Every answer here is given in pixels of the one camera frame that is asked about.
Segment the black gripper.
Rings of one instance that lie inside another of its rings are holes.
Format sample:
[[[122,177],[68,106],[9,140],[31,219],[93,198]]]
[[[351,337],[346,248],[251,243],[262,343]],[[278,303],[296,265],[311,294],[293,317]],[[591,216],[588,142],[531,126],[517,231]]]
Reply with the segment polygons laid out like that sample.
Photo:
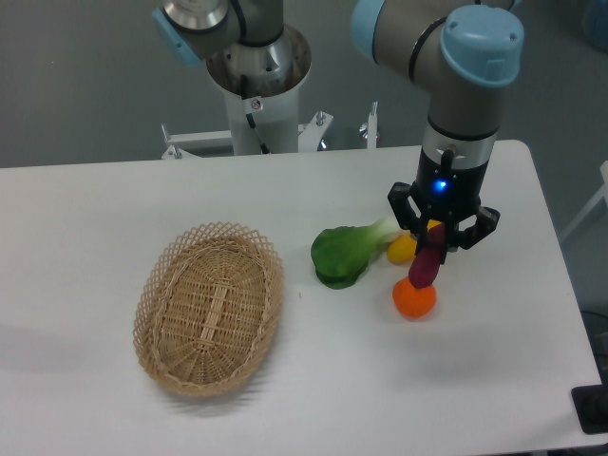
[[[412,186],[395,182],[388,193],[389,205],[398,225],[410,233],[416,241],[416,252],[426,243],[429,219],[444,222],[445,237],[440,263],[444,264],[447,254],[458,249],[468,250],[497,228],[501,214],[498,210],[481,206],[480,191],[483,185],[486,161],[480,166],[467,169],[450,168],[443,172],[441,164],[432,160],[424,149],[421,150],[416,179]],[[417,216],[409,197],[424,214]],[[475,215],[473,225],[464,231],[458,223]]]

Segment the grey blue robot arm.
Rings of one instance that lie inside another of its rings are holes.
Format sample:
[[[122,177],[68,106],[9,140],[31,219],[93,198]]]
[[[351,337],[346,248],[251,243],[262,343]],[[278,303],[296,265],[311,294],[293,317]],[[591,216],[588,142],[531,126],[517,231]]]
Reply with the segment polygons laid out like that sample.
[[[430,98],[416,179],[389,203],[418,250],[442,255],[490,235],[499,213],[480,190],[517,78],[523,26],[510,1],[360,1],[351,16],[359,51]],[[305,38],[279,1],[165,1],[159,35],[186,65],[203,65],[224,92],[238,155],[298,148],[297,92],[311,69]]]

